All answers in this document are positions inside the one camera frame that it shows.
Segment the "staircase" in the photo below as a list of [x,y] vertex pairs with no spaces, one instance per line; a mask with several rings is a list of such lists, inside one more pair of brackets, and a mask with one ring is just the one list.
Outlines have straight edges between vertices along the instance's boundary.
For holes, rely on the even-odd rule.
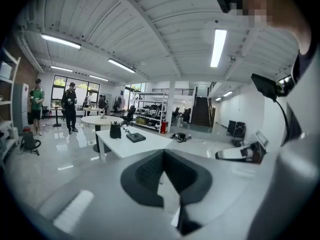
[[207,98],[197,97],[195,111],[192,112],[192,123],[199,126],[210,127]]

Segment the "red fire extinguisher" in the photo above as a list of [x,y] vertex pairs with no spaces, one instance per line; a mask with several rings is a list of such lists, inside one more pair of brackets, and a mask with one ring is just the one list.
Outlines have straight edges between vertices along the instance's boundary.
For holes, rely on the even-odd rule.
[[163,121],[163,122],[161,123],[160,132],[161,132],[162,134],[165,134],[165,133],[167,132],[167,127],[168,127],[168,122]]

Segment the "shorts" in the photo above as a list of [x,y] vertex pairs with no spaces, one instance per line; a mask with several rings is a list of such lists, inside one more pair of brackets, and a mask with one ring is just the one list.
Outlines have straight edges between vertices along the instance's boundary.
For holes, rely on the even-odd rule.
[[31,110],[32,120],[40,120],[41,118],[41,110],[40,109],[32,109]]

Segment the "green shirt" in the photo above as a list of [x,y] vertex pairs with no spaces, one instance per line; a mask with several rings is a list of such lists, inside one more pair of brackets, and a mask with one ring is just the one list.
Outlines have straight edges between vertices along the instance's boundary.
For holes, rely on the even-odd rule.
[[32,110],[41,110],[41,103],[36,103],[36,99],[41,100],[45,97],[44,90],[42,88],[33,88],[33,99],[31,100],[32,105],[31,109]]

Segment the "shelf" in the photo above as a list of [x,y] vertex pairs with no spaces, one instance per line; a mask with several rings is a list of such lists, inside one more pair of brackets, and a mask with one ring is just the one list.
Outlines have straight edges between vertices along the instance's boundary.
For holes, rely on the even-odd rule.
[[5,141],[6,143],[6,150],[2,153],[2,160],[6,157],[9,149],[12,147],[13,144],[16,143],[16,140],[13,138],[13,139],[7,139]]
[[166,101],[162,102],[162,101],[148,101],[148,100],[144,100],[144,99],[140,99],[138,100],[138,102],[151,102],[151,103],[164,103],[164,104],[167,104]]
[[166,112],[166,111],[160,111],[160,109],[150,109],[150,108],[143,108],[143,107],[138,107],[137,110],[155,110],[155,111],[159,110],[160,113]]
[[135,94],[139,94],[139,95],[152,95],[152,96],[163,96],[163,95],[168,96],[168,94],[165,93],[165,92],[135,92]]
[[3,51],[5,56],[3,54],[1,54],[1,57],[2,57],[1,59],[5,63],[10,63],[11,62],[11,63],[14,63],[14,64],[18,65],[18,61],[14,57],[12,57],[10,55],[10,53],[6,49],[2,48],[2,51]]
[[11,128],[11,126],[10,126],[11,124],[12,124],[12,121],[2,121],[2,122],[0,122],[0,130],[2,128],[6,128],[6,127]]
[[148,126],[146,124],[140,124],[140,123],[136,123],[136,122],[132,122],[134,125],[137,125],[137,126],[142,126],[142,127],[146,127],[146,128],[149,128],[149,129],[152,129],[152,130],[155,130],[155,131],[159,131],[159,129],[156,129],[154,126]]
[[11,104],[11,101],[0,101],[0,105]]
[[1,75],[0,75],[0,81],[7,82],[9,84],[13,84],[14,83],[14,81],[12,81],[12,80],[10,80],[8,78],[5,78],[5,77],[3,77]]
[[144,116],[144,115],[138,115],[138,114],[136,114],[135,116],[136,116],[136,117],[139,117],[139,118],[146,118],[146,119],[150,119],[150,120],[153,120],[153,121],[158,121],[158,122],[160,122],[160,119],[155,119],[155,118],[147,117],[147,116]]

